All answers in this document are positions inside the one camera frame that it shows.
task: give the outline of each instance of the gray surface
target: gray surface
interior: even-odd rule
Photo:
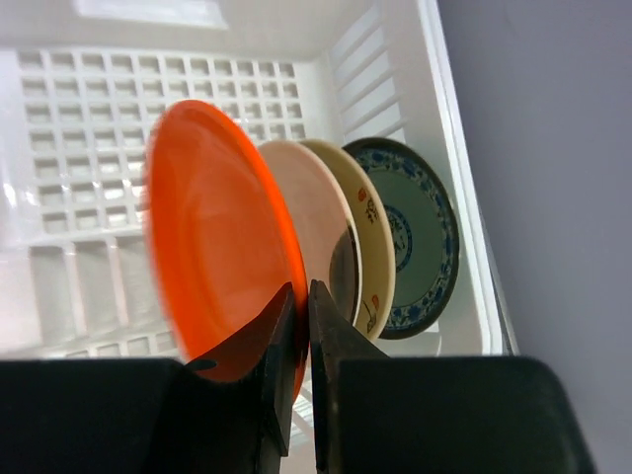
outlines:
[[[566,385],[601,472],[632,466],[632,3],[440,2],[520,350]]]

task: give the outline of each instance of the beige plate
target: beige plate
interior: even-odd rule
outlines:
[[[384,205],[375,186],[342,148],[303,140],[334,174],[352,209],[362,258],[361,305],[355,328],[375,341],[388,320],[395,293],[395,251]]]
[[[343,317],[353,323],[360,306],[361,256],[343,190],[320,158],[303,145],[276,140],[259,151],[292,217],[307,281],[324,281]]]

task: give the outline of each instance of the orange plate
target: orange plate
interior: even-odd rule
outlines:
[[[183,101],[149,150],[149,241],[169,313],[195,358],[252,321],[287,281],[296,298],[294,398],[307,357],[307,281],[283,197],[255,145],[215,107]],[[236,354],[245,375],[262,354]]]

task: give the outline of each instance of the dish rack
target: dish rack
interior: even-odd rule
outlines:
[[[377,345],[393,356],[502,353],[434,0],[206,2],[225,18],[217,29],[80,15],[91,2],[9,3],[0,2],[2,357],[180,356],[142,237],[142,194],[152,125],[185,98],[218,105],[257,144],[376,135],[417,150],[451,196],[459,276],[431,328]],[[313,462],[309,379],[308,370],[283,472]]]

